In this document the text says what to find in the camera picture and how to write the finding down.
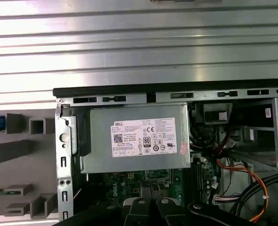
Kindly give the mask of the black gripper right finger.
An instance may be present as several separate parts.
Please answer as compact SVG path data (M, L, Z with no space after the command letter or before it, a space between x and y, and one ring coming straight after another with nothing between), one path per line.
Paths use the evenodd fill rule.
M217 207L192 203L186 207L180 205L178 200L162 195L159 186L153 189L153 204L155 211L161 218L164 226L253 226L254 223L236 217Z

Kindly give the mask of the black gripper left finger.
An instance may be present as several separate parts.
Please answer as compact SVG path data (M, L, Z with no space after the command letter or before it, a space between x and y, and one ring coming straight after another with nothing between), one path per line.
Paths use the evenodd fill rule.
M151 184L142 181L140 197L124 200L119 206L113 201L105 201L89 207L60 221L60 226L148 226L151 222L152 209Z

